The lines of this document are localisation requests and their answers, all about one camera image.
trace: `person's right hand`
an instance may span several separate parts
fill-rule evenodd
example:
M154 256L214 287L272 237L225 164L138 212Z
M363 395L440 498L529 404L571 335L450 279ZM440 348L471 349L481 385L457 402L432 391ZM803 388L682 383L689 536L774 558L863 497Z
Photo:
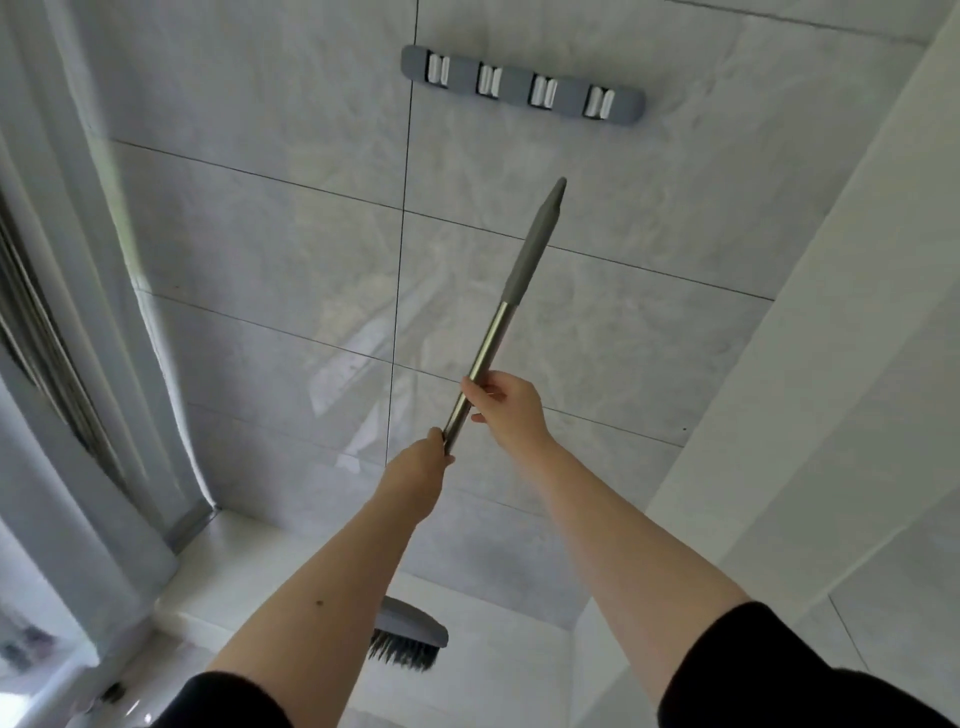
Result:
M543 419L543 405L536 387L519 376L506 372L487 372L484 386L464 377L460 389L479 412L470 416L486 423L493 439L518 465L554 444Z

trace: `person's left hand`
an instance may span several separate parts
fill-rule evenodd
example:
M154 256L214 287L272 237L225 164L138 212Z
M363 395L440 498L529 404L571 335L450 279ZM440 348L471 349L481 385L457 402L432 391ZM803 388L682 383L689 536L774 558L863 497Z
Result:
M453 455L444 454L444 435L440 428L431 427L425 439L418 440L387 463L376 492L408 503L418 521L422 521L437 504L444 486L444 471L453 460Z

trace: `hand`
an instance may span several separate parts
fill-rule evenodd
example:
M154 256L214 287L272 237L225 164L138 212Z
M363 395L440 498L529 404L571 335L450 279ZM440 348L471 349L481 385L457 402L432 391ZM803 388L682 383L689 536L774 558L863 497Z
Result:
M481 387L464 377L460 389L474 407L476 423L487 423L493 439L520 466L526 466L555 444L543 419L537 388L526 379L506 372L487 372Z
M444 471L453 460L453 455L444 454L444 434L439 427L431 427L425 439L387 463L376 493L399 497L422 521L437 504L444 486Z

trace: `person's right arm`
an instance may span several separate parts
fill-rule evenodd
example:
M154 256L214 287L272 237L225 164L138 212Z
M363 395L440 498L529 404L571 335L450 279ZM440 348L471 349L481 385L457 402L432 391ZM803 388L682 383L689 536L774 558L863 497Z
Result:
M698 638L749 601L722 571L664 531L550 435L533 384L490 372L464 379L472 419L536 487L581 578L650 698L660 702Z

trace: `wall-mounted broom holder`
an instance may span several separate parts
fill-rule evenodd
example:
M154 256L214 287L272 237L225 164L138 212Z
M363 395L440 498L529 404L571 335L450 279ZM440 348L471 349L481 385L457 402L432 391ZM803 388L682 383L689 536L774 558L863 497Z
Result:
M637 88L604 87L569 77L551 78L525 68L443 56L421 45L403 49L400 70L418 84L623 126L634 124L646 107L646 96Z

